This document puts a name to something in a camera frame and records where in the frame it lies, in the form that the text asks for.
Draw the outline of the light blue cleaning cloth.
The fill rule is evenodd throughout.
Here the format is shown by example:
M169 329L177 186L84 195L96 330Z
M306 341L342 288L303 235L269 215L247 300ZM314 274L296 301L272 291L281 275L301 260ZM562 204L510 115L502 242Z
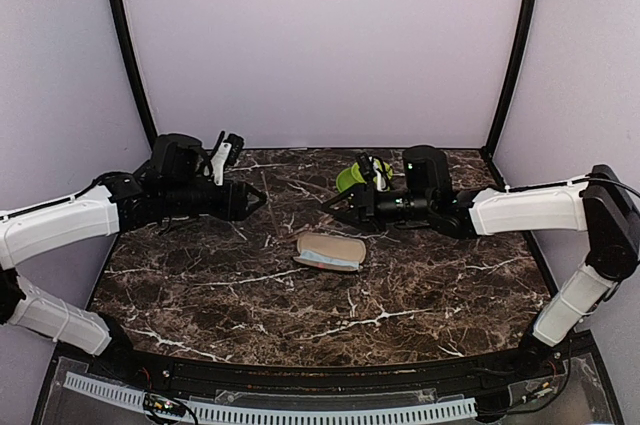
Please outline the light blue cleaning cloth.
M318 269L344 272L353 272L360 269L360 263L357 261L329 257L309 250L300 252L298 256L294 257L294 260Z

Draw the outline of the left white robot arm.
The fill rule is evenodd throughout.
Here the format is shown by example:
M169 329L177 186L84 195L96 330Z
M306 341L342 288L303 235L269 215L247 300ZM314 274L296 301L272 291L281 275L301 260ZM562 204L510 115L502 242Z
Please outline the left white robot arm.
M135 172L107 172L85 189L62 198L1 214L1 321L54 342L101 356L120 381L141 372L126 334L112 319L82 310L48 293L24 276L20 263L63 246L137 230L177 218L211 216L242 221L266 202L244 181L227 180L244 140L219 135L213 150L184 134L156 138L150 158Z

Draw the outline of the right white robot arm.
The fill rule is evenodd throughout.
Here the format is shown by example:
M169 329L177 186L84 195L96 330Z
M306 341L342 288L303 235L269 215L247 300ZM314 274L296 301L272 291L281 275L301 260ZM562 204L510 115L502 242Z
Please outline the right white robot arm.
M384 167L366 153L357 157L361 179L323 203L325 213L363 230L390 223L423 222L442 235L471 239L503 232L573 230L588 235L589 251L577 271L539 313L525 345L510 358L521 379L534 377L597 304L613 294L639 265L639 210L632 189L607 165L577 178L516 188L453 188L447 156L418 145L403 151L406 186L382 191Z

